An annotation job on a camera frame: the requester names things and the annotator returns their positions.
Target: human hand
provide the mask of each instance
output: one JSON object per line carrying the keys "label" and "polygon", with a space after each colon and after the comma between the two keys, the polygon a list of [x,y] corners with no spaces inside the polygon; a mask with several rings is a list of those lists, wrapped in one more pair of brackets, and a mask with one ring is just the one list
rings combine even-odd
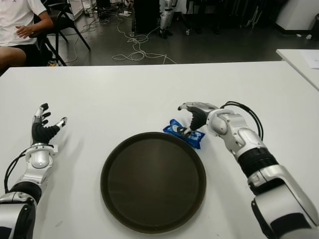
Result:
{"label": "human hand", "polygon": [[28,36],[30,36],[33,33],[31,26],[15,26],[17,28],[17,35],[19,37],[23,37],[26,39]]}

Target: human arm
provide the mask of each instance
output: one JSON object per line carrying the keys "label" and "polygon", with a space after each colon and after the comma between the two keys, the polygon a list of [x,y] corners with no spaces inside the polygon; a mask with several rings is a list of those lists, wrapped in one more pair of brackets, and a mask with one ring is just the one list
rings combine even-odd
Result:
{"label": "human arm", "polygon": [[39,17],[40,17],[41,21],[36,23],[36,24],[32,24],[29,26],[16,26],[17,35],[19,37],[27,38],[33,32],[41,31],[41,30],[45,30],[45,29],[50,29],[53,27],[53,22],[49,16],[49,14],[46,11],[42,12],[39,15]]}

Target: person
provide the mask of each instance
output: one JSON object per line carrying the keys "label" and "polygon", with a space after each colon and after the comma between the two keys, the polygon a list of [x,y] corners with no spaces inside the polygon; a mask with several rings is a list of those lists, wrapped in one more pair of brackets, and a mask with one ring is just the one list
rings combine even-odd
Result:
{"label": "person", "polygon": [[[34,24],[34,15],[41,21]],[[0,0],[0,70],[41,64],[36,38],[29,36],[52,27],[40,0]]]}

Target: brown tray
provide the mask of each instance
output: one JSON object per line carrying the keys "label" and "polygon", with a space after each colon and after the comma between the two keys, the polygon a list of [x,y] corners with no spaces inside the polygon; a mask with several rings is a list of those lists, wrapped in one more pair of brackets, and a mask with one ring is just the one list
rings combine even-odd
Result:
{"label": "brown tray", "polygon": [[119,144],[101,175],[104,202],[125,226],[157,234],[186,223],[198,210],[206,174],[196,152],[183,140],[148,132]]}

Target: snack package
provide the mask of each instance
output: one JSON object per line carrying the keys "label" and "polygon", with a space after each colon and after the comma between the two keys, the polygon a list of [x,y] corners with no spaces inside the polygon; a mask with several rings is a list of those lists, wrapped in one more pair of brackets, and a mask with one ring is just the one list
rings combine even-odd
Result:
{"label": "snack package", "polygon": [[169,125],[166,126],[163,131],[181,138],[194,148],[200,149],[199,142],[205,136],[205,134],[200,131],[194,131],[189,136],[185,137],[184,132],[186,129],[187,128],[183,127],[177,120],[171,119],[169,121]]}

